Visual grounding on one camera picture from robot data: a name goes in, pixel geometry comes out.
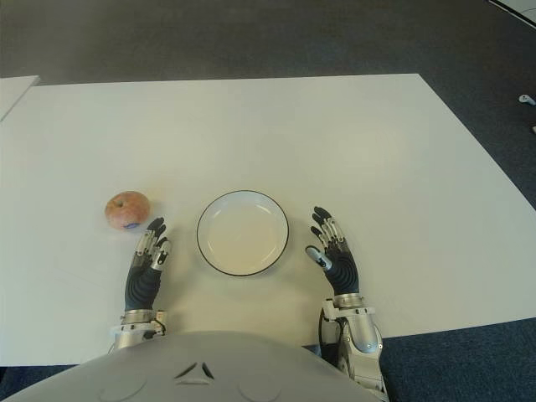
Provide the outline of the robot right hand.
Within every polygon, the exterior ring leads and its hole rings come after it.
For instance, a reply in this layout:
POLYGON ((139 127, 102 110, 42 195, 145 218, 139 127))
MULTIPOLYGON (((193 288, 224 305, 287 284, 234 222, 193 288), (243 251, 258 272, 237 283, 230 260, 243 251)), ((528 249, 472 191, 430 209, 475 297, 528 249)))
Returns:
POLYGON ((338 222, 324 208, 315 206, 312 219, 316 223, 311 232, 323 247, 305 248, 306 254, 322 268, 335 296, 359 293, 358 267, 348 247, 346 236, 338 222))

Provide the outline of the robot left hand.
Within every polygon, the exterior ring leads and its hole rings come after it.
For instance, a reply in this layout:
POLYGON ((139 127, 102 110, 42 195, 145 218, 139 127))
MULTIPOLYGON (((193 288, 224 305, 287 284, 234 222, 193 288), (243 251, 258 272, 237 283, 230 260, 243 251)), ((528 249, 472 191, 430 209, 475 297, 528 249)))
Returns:
POLYGON ((125 311, 152 310, 161 276, 171 253, 171 242, 162 234, 163 217, 154 219, 138 240, 126 278, 125 311))

